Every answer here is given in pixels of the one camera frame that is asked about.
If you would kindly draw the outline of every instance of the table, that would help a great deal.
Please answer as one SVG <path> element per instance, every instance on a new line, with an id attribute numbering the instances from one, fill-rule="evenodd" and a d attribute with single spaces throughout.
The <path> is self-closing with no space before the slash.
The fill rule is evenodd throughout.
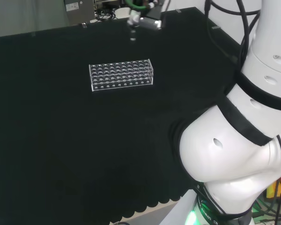
<path id="1" fill-rule="evenodd" d="M 213 105 L 234 65 L 196 8 L 137 35 L 121 19 L 0 37 L 0 225 L 106 225 L 190 188 L 169 129 Z M 148 58 L 153 86 L 91 91 L 89 64 Z"/>

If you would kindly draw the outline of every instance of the green led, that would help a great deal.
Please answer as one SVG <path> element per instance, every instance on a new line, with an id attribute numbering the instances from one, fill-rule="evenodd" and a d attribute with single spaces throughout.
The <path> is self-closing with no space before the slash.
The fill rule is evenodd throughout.
<path id="1" fill-rule="evenodd" d="M 197 216 L 194 211 L 191 211 L 190 214 L 188 214 L 185 225 L 195 225 L 197 221 Z"/>

